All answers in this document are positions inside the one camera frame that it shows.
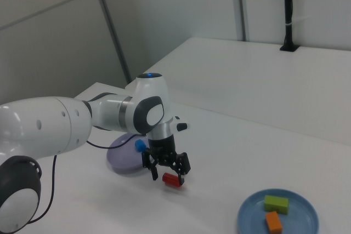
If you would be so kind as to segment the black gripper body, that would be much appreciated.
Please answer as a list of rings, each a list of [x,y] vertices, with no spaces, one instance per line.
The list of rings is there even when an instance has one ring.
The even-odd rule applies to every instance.
[[[149,147],[153,159],[159,161],[174,161],[176,159],[176,146],[173,135],[160,140],[149,139]]]

